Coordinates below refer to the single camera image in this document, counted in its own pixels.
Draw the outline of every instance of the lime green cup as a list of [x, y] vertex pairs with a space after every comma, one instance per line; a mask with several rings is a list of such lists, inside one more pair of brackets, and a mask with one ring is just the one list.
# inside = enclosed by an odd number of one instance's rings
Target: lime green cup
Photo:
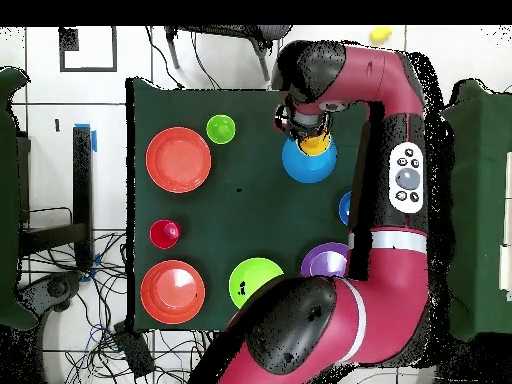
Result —
[[241, 308], [256, 290], [282, 274], [283, 270], [270, 259], [251, 258], [241, 262], [229, 277], [231, 300]]
[[214, 143], [229, 143], [235, 136], [235, 122], [227, 115], [212, 116], [206, 124], [206, 133]]

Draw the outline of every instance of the dark green table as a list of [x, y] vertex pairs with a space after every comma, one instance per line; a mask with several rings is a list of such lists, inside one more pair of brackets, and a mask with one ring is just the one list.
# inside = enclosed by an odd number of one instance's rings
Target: dark green table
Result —
[[[136, 79], [135, 90], [135, 325], [147, 329], [223, 330], [237, 311], [228, 292], [233, 269], [249, 257], [275, 261], [285, 273], [298, 272], [304, 256], [320, 243], [347, 243], [338, 216], [341, 196], [352, 187], [357, 146], [366, 117], [363, 106], [340, 113], [333, 126], [338, 148], [334, 172], [318, 184], [301, 184], [281, 162], [285, 136], [272, 119], [279, 93], [272, 91], [165, 91]], [[236, 136], [216, 145], [206, 123], [226, 114]], [[152, 138], [169, 127], [187, 127], [208, 143], [212, 168], [198, 189], [168, 193], [154, 184], [145, 166]], [[160, 250], [149, 240], [159, 219], [177, 220], [183, 234], [175, 247]], [[142, 306], [140, 284], [155, 264], [182, 260], [201, 274], [206, 299], [199, 313], [181, 325], [152, 319]]]

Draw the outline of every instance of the yellow ball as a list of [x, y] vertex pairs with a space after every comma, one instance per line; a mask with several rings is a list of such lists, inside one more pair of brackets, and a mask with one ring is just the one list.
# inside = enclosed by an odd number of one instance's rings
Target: yellow ball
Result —
[[379, 44], [387, 40], [392, 32], [393, 30], [389, 25], [379, 25], [370, 33], [370, 39], [373, 43]]

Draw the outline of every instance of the orange plate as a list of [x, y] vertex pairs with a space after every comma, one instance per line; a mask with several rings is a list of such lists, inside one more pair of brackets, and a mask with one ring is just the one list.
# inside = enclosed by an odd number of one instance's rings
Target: orange plate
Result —
[[158, 133], [146, 151], [146, 168], [155, 184], [171, 193], [199, 187], [210, 172], [211, 156], [203, 138], [189, 128]]
[[181, 324], [199, 312], [204, 302], [199, 273], [181, 261], [164, 261], [151, 268], [140, 287], [144, 309], [164, 324]]

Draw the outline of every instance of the white tile floor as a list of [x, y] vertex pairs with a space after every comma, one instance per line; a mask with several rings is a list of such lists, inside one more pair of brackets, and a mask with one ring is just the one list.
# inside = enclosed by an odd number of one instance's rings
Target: white tile floor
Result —
[[[369, 43], [373, 25], [361, 26], [294, 26], [284, 44], [298, 39], [352, 40]], [[66, 63], [74, 66], [104, 66], [111, 49], [110, 28], [80, 28], [80, 50], [66, 52]], [[393, 34], [383, 44], [391, 49], [420, 51], [426, 54], [434, 68], [445, 102], [453, 84], [462, 78], [477, 77], [491, 89], [502, 91], [512, 84], [510, 27], [504, 26], [394, 26]], [[163, 27], [152, 31], [154, 44], [164, 53], [171, 74], [186, 87], [210, 88], [210, 82], [199, 68], [190, 34], [180, 32], [176, 50], [180, 69], [175, 70], [170, 59]], [[197, 50], [204, 67], [223, 88], [268, 88], [258, 59], [246, 40], [226, 37], [197, 36]], [[267, 57], [270, 72], [277, 49]], [[14, 66], [27, 72], [30, 83], [13, 98], [13, 112], [20, 129], [32, 139], [30, 162], [30, 202], [32, 209], [72, 206], [72, 146], [71, 128], [76, 123], [88, 123], [97, 131], [98, 148], [93, 152], [94, 235], [122, 233], [126, 228], [126, 126], [125, 78], [143, 77], [163, 88], [174, 88], [167, 75], [160, 53], [151, 48], [144, 27], [117, 27], [117, 72], [59, 71], [57, 28], [0, 28], [0, 67]], [[55, 119], [60, 129], [56, 131]], [[68, 222], [65, 211], [33, 214], [33, 226], [58, 225]], [[100, 252], [106, 239], [98, 240]], [[119, 249], [113, 249], [103, 259], [122, 267]], [[28, 270], [28, 261], [24, 261]], [[30, 263], [31, 278], [53, 270], [53, 266]], [[98, 273], [105, 282], [109, 276]], [[28, 282], [24, 273], [23, 282]], [[126, 281], [119, 279], [114, 288], [126, 291]], [[98, 296], [91, 282], [81, 283], [80, 296], [88, 307], [89, 317], [99, 322]], [[113, 322], [124, 319], [126, 295], [109, 294]], [[52, 313], [44, 337], [44, 357], [50, 384], [64, 384], [70, 370], [65, 358], [68, 351], [78, 360], [89, 339], [90, 326], [85, 309], [75, 297], [71, 307], [62, 314]], [[165, 343], [175, 346], [191, 339], [189, 332], [165, 332]], [[182, 344], [177, 356], [168, 350], [159, 332], [148, 334], [149, 346], [156, 363], [164, 369], [190, 371], [192, 343]], [[198, 360], [193, 354], [192, 366]], [[116, 367], [122, 368], [121, 362]], [[186, 377], [187, 373], [176, 373]], [[431, 384], [434, 370], [357, 369], [339, 384]], [[179, 384], [179, 379], [155, 372], [150, 384]], [[109, 379], [94, 380], [93, 384], [113, 384]], [[133, 377], [119, 384], [134, 384]], [[137, 384], [146, 384], [139, 379]]]

